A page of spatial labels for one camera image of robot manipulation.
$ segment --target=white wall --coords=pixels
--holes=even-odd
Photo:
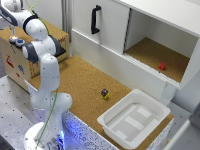
[[[31,6],[33,6],[37,0],[27,0]],[[61,9],[61,1],[62,0],[40,0],[38,5],[34,8],[38,16],[56,27],[62,29],[62,9]],[[24,2],[24,9],[28,9],[29,7]]]
[[[200,71],[180,91],[177,91],[173,102],[192,112],[200,102]]]

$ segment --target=cabinet door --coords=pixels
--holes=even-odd
[[[100,32],[91,33],[92,10],[96,5],[96,28]],[[91,40],[122,54],[126,37],[130,9],[113,0],[74,0],[73,29]]]

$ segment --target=white robotic arm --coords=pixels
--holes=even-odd
[[[48,35],[45,25],[36,14],[32,15],[28,10],[23,10],[22,0],[0,0],[0,15],[10,24],[24,29],[34,39],[33,42],[24,44],[22,50],[25,58],[33,63],[39,62],[40,64],[41,86],[38,92],[31,97],[31,104],[33,108],[46,110],[47,120],[55,100],[55,93],[52,93],[52,91],[60,85],[58,61],[54,55],[60,52],[61,46],[57,39]],[[40,147],[45,150],[50,149],[48,143],[56,139],[63,130],[62,113],[69,109],[71,105],[72,98],[69,94],[57,94],[57,101],[41,138]],[[40,129],[35,137],[36,143],[44,128],[45,126]]]

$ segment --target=small red toy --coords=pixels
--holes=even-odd
[[[165,68],[165,63],[160,63],[160,65],[158,66],[158,68],[160,69],[160,70],[164,70],[164,68]]]

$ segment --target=cabinet shelf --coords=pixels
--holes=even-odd
[[[144,38],[130,49],[126,50],[125,53],[177,82],[181,82],[190,60],[188,57],[149,38]],[[166,64],[164,70],[158,69],[161,62]]]

